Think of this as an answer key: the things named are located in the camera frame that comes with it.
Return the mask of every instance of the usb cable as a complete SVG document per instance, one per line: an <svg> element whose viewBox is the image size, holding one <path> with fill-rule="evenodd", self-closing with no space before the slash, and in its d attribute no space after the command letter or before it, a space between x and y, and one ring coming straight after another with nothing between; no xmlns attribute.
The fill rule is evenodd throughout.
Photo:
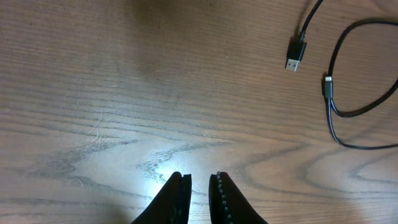
<svg viewBox="0 0 398 224"><path fill-rule="evenodd" d="M322 3L323 0L318 0L317 3L314 5L313 9L311 10L310 14L308 15L307 19L304 22L304 25L302 27L301 32L299 35L294 38L289 45L289 49L287 52L287 63L286 63L286 69L287 70L292 70L292 71L297 71L299 64L301 60L303 59L304 55L304 50L305 47L307 46L307 43L304 42L304 37L305 37L305 31L307 30L307 27L311 21L312 16L315 14L317 11L319 5ZM340 138L337 137L335 133L335 129L333 127L333 121L331 117L331 112L335 112L337 116L341 118L352 118L355 116L362 115L373 108L379 106L381 103L386 101L398 88L398 79L396 82L391 86L391 88L383 94L380 98L377 100L373 101L367 106L364 106L363 108L360 108L358 110L354 111L340 111L337 109L335 101L333 100L333 68L335 66L336 58L338 51L346 38L346 36L351 32L353 29L359 27L359 26L364 26L368 24L385 24L385 25L392 25L392 26L398 26L397 21L392 21L389 19L383 19L383 18L369 18L369 19L362 19L359 21L356 21L349 25L344 32L340 35L339 40L337 41L336 47L333 51L333 54L330 59L330 64L329 64L329 70L327 75L324 77L322 81L322 88L323 88L323 97L325 99L325 106L326 106L326 118L328 121L328 126L329 126L329 131L330 134L332 135L333 139L340 145L352 149L362 149L362 150L376 150L376 149L389 149L392 147L398 147L398 144L389 144L385 146L356 146L352 144L347 144L344 143Z"/></svg>

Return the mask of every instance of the brown wood surface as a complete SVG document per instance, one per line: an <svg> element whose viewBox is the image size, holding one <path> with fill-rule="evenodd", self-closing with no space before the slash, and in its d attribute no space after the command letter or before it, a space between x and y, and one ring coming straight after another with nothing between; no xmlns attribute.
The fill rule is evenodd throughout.
<svg viewBox="0 0 398 224"><path fill-rule="evenodd" d="M190 223L210 223L218 170L271 224L398 223L398 149L333 142L320 86L343 29L398 16L398 2L325 0L298 72L286 71L313 4L0 1L0 223L130 223L174 171L193 176ZM397 36L349 35L335 68L341 110L397 78ZM397 110L395 94L335 118L336 131L394 143Z"/></svg>

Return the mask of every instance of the black cable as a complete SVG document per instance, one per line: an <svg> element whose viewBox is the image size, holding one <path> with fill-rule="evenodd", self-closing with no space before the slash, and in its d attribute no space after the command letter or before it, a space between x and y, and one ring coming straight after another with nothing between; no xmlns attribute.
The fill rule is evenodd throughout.
<svg viewBox="0 0 398 224"><path fill-rule="evenodd" d="M308 15L307 19L305 20L304 25L302 27L302 31L300 33L300 36L302 37L302 39L300 38L301 42L303 42L305 31L307 30L308 24L310 23L312 16L316 12L316 10L318 9L318 7L322 3L322 1L323 0L317 1L317 3L314 5L313 9L311 10L310 14ZM364 106L358 110L340 111L336 107L335 101L333 100L333 78L332 78L332 76L333 76L333 68L335 66L338 51L339 51L341 45L343 44L344 39L349 34L349 32L351 32L353 29L355 29L359 26L364 26L364 25L368 25L368 24L386 24L386 25L398 26L398 22L383 19L383 18L362 19L362 20L352 23L340 35L340 38L339 38L338 42L336 43L336 47L335 47L333 54L331 56L331 59L330 59L328 74L323 81L323 93L325 96L325 105L326 105L326 118L328 120L330 134L332 135L333 139L338 144L340 144L342 146L349 147L352 149L362 149L362 150L389 149L392 147L398 147L398 144L390 144L390 145L385 145L385 146L356 146L356 145L346 144L346 143L342 142L337 137L337 135L335 133L335 129L333 128L333 121L332 121L332 117L331 117L332 110L338 116L340 116L342 118L352 118L352 117L364 114L364 113L372 110L373 108L379 106L384 101L386 101L398 88L398 79L397 79L396 82L393 84L393 86L385 94L383 94L380 98L378 98L377 100L373 101L372 103L370 103L367 106Z"/></svg>

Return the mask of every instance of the wooden surface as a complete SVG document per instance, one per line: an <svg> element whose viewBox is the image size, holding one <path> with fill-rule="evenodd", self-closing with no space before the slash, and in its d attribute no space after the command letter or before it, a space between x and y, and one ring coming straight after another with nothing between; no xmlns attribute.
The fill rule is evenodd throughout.
<svg viewBox="0 0 398 224"><path fill-rule="evenodd" d="M397 1L326 0L304 60L289 39L314 1L0 1L0 223L130 223L174 171L193 176L190 223L210 223L208 179L229 172L269 223L398 223L398 149L339 147L320 80L356 19ZM355 109L398 75L398 29L349 35L335 99ZM351 143L397 141L398 94L354 119Z"/></svg>

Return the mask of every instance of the wooden table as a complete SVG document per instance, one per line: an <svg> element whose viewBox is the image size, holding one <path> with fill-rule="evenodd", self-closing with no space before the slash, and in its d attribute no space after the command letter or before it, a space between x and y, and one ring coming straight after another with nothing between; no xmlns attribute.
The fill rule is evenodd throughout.
<svg viewBox="0 0 398 224"><path fill-rule="evenodd" d="M350 23L397 1L325 0L297 73L289 39L314 1L0 2L0 223L130 223L172 172L230 174L269 223L397 223L398 149L333 142L320 81ZM354 30L335 100L359 108L397 78L398 29ZM356 144L397 141L398 94L335 118Z"/></svg>

